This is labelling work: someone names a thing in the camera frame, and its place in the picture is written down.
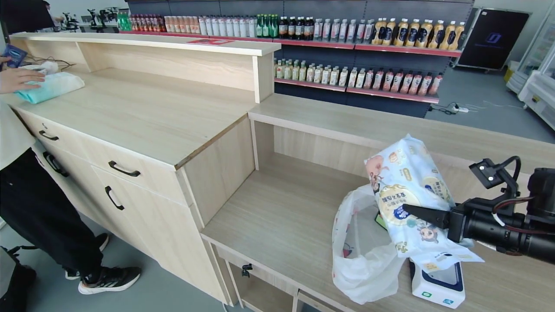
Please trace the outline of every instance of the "black cabinet handle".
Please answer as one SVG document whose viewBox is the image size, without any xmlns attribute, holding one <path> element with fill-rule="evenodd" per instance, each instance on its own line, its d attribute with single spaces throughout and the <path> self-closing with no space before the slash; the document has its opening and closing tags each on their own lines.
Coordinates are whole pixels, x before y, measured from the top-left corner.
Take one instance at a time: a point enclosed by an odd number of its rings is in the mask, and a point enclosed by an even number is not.
<svg viewBox="0 0 555 312">
<path fill-rule="evenodd" d="M 56 157 L 54 157 L 54 155 L 52 155 L 50 152 L 44 152 L 42 153 L 42 156 L 44 156 L 46 162 L 50 165 L 50 167 L 52 167 L 52 169 L 54 169 L 55 172 L 61 174 L 65 178 L 69 177 L 69 173 L 58 164 L 58 161 L 56 160 Z"/>
<path fill-rule="evenodd" d="M 45 133 L 46 132 L 44 130 L 41 130 L 41 131 L 38 132 L 38 134 L 42 135 L 43 137 L 45 137 L 49 140 L 52 140 L 52 141 L 60 140 L 60 138 L 58 138 L 58 137 L 49 137 L 49 136 L 45 135 Z"/>
<path fill-rule="evenodd" d="M 114 169 L 114 170 L 116 170 L 116 171 L 119 171 L 119 172 L 121 172 L 121 173 L 124 173 L 124 174 L 126 174 L 126 175 L 130 175 L 130 176 L 132 176 L 132 177 L 138 177 L 139 174 L 140 174 L 140 172 L 137 171 L 137 170 L 135 170 L 135 171 L 133 171 L 133 172 L 127 172 L 127 171 L 123 171 L 123 170 L 121 170 L 121 169 L 118 169 L 118 168 L 115 167 L 115 165 L 117 165 L 117 164 L 118 164 L 118 163 L 116 163 L 116 162 L 113 161 L 113 160 L 110 160 L 110 162 L 108 163 L 108 165 L 110 166 L 110 168 L 112 168 L 112 169 Z"/>
<path fill-rule="evenodd" d="M 105 187 L 104 190 L 106 191 L 106 195 L 108 196 L 108 198 L 110 199 L 110 201 L 112 202 L 112 204 L 114 204 L 114 206 L 115 206 L 116 208 L 118 208 L 119 210 L 125 209 L 125 207 L 123 207 L 123 205 L 118 206 L 118 205 L 115 204 L 114 200 L 113 200 L 112 197 L 110 196 L 110 191 L 112 191 L 112 188 L 111 188 L 110 186 Z"/>
</svg>

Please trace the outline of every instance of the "wooden checkout counter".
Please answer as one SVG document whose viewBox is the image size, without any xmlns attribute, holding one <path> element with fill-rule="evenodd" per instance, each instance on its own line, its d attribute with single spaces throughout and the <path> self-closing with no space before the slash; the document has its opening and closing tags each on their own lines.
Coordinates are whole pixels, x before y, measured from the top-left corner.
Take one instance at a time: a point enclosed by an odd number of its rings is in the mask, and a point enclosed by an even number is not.
<svg viewBox="0 0 555 312">
<path fill-rule="evenodd" d="M 412 296 L 359 305 L 332 282 L 331 231 L 363 160 L 410 133 L 456 201 L 493 198 L 468 165 L 522 159 L 523 195 L 555 145 L 432 120 L 274 94 L 280 44 L 131 34 L 21 34 L 35 57 L 75 65 L 85 87 L 38 105 L 4 95 L 68 173 L 77 209 L 225 304 L 254 311 L 449 311 Z M 553 311 L 555 267 L 477 245 L 459 311 Z M 241 267 L 252 264 L 251 277 Z"/>
</svg>

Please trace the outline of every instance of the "teal cloth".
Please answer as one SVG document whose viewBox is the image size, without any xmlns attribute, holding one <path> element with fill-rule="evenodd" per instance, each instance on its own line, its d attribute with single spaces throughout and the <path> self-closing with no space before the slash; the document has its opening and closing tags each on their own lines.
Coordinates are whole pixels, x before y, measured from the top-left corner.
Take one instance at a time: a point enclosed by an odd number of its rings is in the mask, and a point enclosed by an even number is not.
<svg viewBox="0 0 555 312">
<path fill-rule="evenodd" d="M 29 101 L 33 104 L 38 104 L 62 94 L 66 94 L 85 86 L 83 80 L 70 73 L 56 73 L 44 77 L 44 82 L 28 82 L 28 84 L 38 84 L 41 87 L 31 90 L 19 90 L 15 93 L 20 98 Z"/>
</svg>

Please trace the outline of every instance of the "wooden countertop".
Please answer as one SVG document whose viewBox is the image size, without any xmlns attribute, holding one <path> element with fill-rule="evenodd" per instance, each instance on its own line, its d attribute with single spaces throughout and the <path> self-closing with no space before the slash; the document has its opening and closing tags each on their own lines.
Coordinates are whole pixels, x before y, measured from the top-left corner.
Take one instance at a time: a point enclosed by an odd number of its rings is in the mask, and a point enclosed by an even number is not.
<svg viewBox="0 0 555 312">
<path fill-rule="evenodd" d="M 318 111 L 313 113 L 316 117 L 311 120 L 318 120 Z M 408 263 L 399 274 L 397 294 L 374 303 L 356 304 L 333 284 L 331 232 L 335 214 L 349 191 L 367 183 L 367 178 L 358 175 L 274 153 L 248 177 L 201 235 L 344 311 L 452 311 L 412 295 Z M 503 255 L 479 244 L 473 250 L 486 262 L 463 264 L 466 300 L 457 311 L 553 310 L 553 265 Z"/>
<path fill-rule="evenodd" d="M 105 69 L 73 73 L 85 87 L 40 104 L 2 100 L 176 168 L 246 117 L 253 92 L 154 74 Z"/>
<path fill-rule="evenodd" d="M 555 167 L 555 144 L 282 94 L 273 94 L 257 105 L 249 118 L 355 144 L 365 145 L 361 142 L 364 138 L 376 148 L 386 148 L 410 133 L 433 153 L 472 162 L 483 158 L 502 162 L 518 155 L 522 171 L 528 174 L 534 168 Z"/>
<path fill-rule="evenodd" d="M 151 36 L 122 33 L 21 33 L 10 36 L 11 40 L 62 41 L 125 44 L 128 46 L 158 47 L 191 51 L 264 56 L 281 49 L 281 43 L 232 41 L 219 46 L 188 43 L 203 38 Z"/>
</svg>

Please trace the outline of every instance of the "robotic arm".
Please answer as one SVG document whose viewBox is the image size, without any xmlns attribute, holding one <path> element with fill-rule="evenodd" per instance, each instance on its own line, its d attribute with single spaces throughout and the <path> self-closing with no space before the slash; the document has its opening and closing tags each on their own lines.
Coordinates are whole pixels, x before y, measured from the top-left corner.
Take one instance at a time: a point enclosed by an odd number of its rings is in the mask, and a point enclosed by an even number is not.
<svg viewBox="0 0 555 312">
<path fill-rule="evenodd" d="M 505 167 L 516 162 L 514 175 Z M 516 182 L 521 161 L 517 156 L 501 164 L 486 158 L 470 166 L 485 188 L 502 183 L 503 194 L 495 199 L 472 198 L 450 212 L 413 205 L 403 209 L 439 228 L 449 229 L 447 237 L 458 243 L 471 238 L 494 245 L 500 253 L 526 255 L 555 264 L 555 169 L 536 168 L 528 180 L 530 195 L 521 198 Z M 515 213 L 514 205 L 527 204 L 527 214 Z"/>
</svg>

